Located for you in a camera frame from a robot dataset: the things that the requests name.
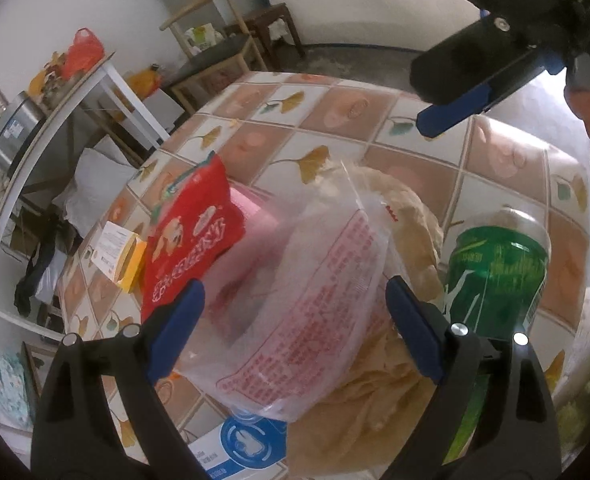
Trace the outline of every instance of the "tiled table surface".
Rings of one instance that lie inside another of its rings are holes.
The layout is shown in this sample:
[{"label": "tiled table surface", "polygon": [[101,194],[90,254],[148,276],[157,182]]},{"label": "tiled table surface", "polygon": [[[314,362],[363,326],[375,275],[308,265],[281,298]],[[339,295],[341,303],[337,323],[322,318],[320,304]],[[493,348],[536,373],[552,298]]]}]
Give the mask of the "tiled table surface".
[{"label": "tiled table surface", "polygon": [[[413,95],[326,76],[260,72],[246,75],[206,104],[147,160],[77,254],[59,282],[67,332],[110,337],[139,322],[141,294],[120,292],[89,255],[109,219],[146,235],[150,211],[188,168],[219,153],[232,181],[260,195],[306,186],[327,158],[354,160],[410,186],[445,232],[446,264],[469,216],[510,205],[546,225],[552,242],[549,279],[531,333],[542,366],[567,348],[578,327],[589,245],[587,175],[570,156],[520,130],[470,118],[425,140],[415,117],[427,105]],[[144,456],[129,436],[114,380],[105,378],[109,405],[126,452]],[[207,433],[227,410],[178,375],[157,385],[187,442]],[[351,475],[372,478],[382,471]],[[265,480],[287,475],[280,463]]]}]

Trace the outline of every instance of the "concrete floor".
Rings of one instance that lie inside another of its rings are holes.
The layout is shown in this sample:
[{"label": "concrete floor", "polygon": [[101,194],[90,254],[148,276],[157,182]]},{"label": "concrete floor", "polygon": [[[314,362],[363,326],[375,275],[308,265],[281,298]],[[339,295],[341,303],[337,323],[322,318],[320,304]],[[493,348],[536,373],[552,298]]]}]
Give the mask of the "concrete floor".
[{"label": "concrete floor", "polygon": [[[413,91],[409,74],[410,64],[417,56],[415,53],[360,46],[309,46],[306,49],[306,59],[300,59],[294,47],[278,47],[282,71],[329,75]],[[566,106],[564,86],[565,72],[557,76],[541,74],[487,115],[557,146],[575,157],[590,175],[590,139],[584,124]],[[590,208],[590,186],[588,191]],[[590,249],[587,285],[590,286]]]}]

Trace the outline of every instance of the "blue and white box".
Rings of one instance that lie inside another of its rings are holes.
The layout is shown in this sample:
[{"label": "blue and white box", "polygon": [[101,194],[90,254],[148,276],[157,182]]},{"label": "blue and white box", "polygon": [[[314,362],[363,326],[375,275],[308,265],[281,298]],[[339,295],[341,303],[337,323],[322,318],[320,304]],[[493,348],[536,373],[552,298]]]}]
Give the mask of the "blue and white box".
[{"label": "blue and white box", "polygon": [[189,449],[213,480],[273,478],[286,457],[286,423],[262,418],[242,424],[229,417]]}]

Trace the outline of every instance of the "green can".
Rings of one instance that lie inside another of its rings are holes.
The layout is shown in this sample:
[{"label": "green can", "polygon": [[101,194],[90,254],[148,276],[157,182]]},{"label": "green can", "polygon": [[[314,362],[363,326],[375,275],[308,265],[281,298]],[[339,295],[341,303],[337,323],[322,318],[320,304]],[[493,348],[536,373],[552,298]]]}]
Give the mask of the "green can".
[{"label": "green can", "polygon": [[528,334],[549,260],[549,235],[533,217],[502,208],[469,219],[450,257],[446,318],[490,338]]}]

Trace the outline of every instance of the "red snack bag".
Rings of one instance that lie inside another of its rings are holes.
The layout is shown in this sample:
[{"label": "red snack bag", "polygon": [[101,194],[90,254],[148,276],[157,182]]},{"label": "red snack bag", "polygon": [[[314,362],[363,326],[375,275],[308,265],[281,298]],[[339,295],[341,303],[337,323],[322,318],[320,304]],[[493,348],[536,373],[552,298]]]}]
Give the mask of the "red snack bag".
[{"label": "red snack bag", "polygon": [[244,216],[230,200],[224,164],[214,152],[165,193],[146,247],[142,322],[244,236]]},{"label": "red snack bag", "polygon": [[104,57],[104,45],[89,28],[80,28],[75,33],[73,44],[66,54],[61,76],[68,81],[77,72],[86,73]]}]

